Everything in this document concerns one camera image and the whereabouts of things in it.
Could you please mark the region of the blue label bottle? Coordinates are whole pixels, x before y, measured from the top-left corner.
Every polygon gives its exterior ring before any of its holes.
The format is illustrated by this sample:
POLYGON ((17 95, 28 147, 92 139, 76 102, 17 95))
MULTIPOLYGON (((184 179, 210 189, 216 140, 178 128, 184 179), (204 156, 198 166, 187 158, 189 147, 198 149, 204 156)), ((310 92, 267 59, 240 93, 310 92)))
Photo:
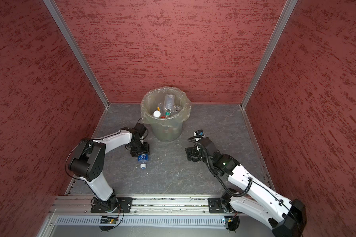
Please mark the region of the blue label bottle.
POLYGON ((137 161, 140 164, 140 169, 146 169, 148 160, 148 154, 138 155, 137 161))

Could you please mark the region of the crane label clear bottle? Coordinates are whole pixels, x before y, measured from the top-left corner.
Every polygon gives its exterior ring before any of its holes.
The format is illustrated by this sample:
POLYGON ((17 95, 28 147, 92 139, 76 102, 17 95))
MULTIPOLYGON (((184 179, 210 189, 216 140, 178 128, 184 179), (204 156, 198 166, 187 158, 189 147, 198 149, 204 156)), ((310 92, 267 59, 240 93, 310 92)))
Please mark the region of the crane label clear bottle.
POLYGON ((166 118, 171 116, 174 106, 175 106, 175 96, 172 94, 166 94, 164 100, 164 114, 166 118))

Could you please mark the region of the green band square bottle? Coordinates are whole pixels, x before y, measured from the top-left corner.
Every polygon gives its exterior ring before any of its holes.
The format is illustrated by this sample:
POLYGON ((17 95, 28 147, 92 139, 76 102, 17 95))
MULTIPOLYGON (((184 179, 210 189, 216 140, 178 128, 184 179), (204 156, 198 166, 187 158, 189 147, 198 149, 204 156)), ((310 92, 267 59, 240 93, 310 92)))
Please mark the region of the green band square bottle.
POLYGON ((162 118, 162 116, 164 115, 164 112, 163 112, 163 107, 162 106, 158 106, 156 108, 156 110, 153 112, 153 117, 154 118, 162 118))

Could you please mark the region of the Pocari Sweat blue bottle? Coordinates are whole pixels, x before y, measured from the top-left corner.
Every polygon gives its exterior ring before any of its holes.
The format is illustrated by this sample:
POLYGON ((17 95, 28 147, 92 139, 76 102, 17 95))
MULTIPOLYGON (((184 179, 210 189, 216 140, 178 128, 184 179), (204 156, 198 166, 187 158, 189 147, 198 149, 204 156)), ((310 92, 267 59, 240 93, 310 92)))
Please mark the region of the Pocari Sweat blue bottle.
POLYGON ((174 115, 178 114, 182 110, 182 107, 180 105, 175 105, 172 112, 174 115))

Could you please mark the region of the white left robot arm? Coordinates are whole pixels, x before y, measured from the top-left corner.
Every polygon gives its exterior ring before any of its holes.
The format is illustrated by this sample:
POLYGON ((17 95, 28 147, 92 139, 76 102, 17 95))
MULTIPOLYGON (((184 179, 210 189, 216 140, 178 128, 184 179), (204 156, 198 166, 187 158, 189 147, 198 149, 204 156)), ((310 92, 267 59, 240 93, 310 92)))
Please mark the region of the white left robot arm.
POLYGON ((74 148, 68 170, 84 181, 93 192, 94 207, 107 213, 119 209, 115 191, 103 174, 105 155, 121 146, 125 146, 132 157, 148 155, 149 144, 144 141, 147 136, 146 126, 137 123, 134 128, 124 127, 101 138, 82 139, 74 148))

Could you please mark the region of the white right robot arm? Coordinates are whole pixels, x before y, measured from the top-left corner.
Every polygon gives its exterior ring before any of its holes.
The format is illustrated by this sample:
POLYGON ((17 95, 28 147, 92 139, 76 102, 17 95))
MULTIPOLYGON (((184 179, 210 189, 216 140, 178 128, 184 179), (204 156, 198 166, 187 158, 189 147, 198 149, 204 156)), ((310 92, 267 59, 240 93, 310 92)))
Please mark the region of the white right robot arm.
POLYGON ((307 224, 306 206, 290 200, 254 177, 238 160, 222 154, 205 136, 192 136, 186 149, 190 161, 203 161, 225 193, 222 208, 228 213, 243 213, 263 223, 276 237, 301 237, 307 224))

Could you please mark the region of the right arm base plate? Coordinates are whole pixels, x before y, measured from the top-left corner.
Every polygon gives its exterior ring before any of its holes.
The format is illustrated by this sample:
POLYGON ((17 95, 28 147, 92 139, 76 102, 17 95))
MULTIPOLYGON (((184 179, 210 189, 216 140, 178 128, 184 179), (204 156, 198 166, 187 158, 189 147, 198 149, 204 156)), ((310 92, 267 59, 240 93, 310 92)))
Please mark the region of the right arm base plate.
POLYGON ((209 212, 214 213, 234 213, 234 209, 229 202, 223 198, 208 198, 209 212))

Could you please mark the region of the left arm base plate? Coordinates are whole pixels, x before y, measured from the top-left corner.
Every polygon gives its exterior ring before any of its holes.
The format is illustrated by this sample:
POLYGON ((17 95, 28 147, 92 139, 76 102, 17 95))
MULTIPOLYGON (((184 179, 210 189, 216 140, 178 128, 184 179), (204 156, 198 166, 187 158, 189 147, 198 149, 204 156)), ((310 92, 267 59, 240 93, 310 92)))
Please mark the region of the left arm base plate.
POLYGON ((96 197, 91 200, 91 213, 129 213, 133 198, 116 197, 108 201, 102 201, 96 197))

